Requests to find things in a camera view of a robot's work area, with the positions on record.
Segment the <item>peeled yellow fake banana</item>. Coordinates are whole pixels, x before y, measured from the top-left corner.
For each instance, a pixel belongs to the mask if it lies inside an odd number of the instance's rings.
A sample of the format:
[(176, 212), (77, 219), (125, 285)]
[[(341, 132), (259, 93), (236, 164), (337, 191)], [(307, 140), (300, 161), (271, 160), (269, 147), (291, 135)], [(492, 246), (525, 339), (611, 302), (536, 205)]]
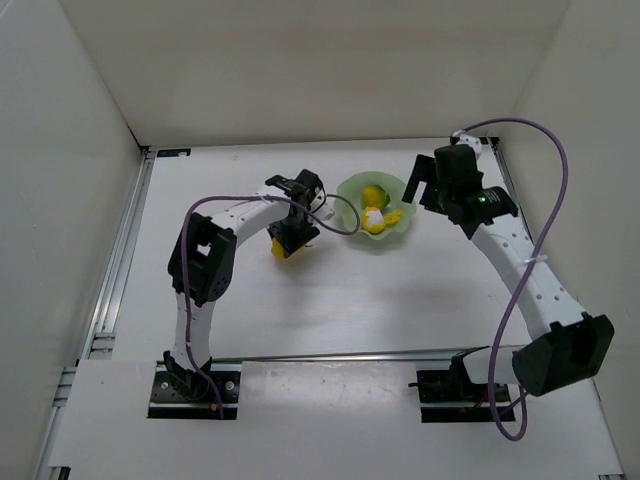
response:
[(388, 213), (375, 208), (366, 208), (362, 212), (361, 227), (364, 231), (378, 235), (389, 227), (395, 226), (402, 218), (403, 211), (396, 209)]

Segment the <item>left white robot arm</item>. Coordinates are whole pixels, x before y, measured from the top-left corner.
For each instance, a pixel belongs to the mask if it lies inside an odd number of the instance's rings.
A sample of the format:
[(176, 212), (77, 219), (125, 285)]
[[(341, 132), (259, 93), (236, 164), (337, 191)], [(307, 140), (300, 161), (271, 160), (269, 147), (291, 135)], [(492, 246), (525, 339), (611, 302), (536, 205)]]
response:
[(286, 259), (320, 234), (317, 211), (325, 213), (325, 189), (317, 174), (275, 175), (255, 194), (233, 199), (212, 216), (194, 207), (185, 216), (168, 263), (178, 306), (174, 345), (163, 354), (172, 387), (191, 402), (222, 407), (219, 383), (210, 373), (210, 332), (216, 301), (232, 280), (237, 249), (264, 230), (272, 253)]

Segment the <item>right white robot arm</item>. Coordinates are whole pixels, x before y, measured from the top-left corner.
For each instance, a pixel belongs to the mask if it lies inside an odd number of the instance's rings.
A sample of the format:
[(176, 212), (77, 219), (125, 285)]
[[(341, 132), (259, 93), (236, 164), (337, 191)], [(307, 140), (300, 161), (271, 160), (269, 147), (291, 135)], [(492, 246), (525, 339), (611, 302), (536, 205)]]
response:
[(417, 200), (462, 229), (516, 296), (531, 338), (526, 345), (500, 346), (496, 354), (478, 347), (455, 355), (454, 377), (478, 385), (519, 385), (539, 397), (594, 377), (614, 327), (607, 316), (590, 315), (535, 253), (507, 191), (484, 186), (481, 147), (480, 140), (462, 135), (431, 156), (418, 155), (402, 200)]

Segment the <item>yellow green fake mango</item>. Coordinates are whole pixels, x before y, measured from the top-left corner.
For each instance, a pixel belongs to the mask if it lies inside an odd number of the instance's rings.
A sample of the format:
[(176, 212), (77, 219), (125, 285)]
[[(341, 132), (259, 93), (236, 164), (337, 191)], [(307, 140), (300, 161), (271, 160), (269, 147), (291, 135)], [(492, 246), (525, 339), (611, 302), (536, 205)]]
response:
[(384, 210), (390, 203), (389, 194), (380, 185), (369, 185), (362, 189), (361, 206), (363, 209), (375, 208)]

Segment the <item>yellow fake pear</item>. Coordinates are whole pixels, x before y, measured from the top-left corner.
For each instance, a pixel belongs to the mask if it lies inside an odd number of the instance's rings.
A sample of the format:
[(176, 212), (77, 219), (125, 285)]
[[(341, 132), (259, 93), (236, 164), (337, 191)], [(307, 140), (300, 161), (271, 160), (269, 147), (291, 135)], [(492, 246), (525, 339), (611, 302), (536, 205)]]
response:
[(299, 249), (297, 249), (295, 251), (288, 251), (288, 250), (286, 250), (284, 248), (284, 246), (276, 238), (273, 238), (272, 239), (272, 243), (271, 243), (271, 254), (277, 260), (286, 260), (286, 259), (290, 258), (292, 255), (301, 253), (306, 248), (307, 248), (307, 246), (303, 245), (303, 246), (301, 246)]

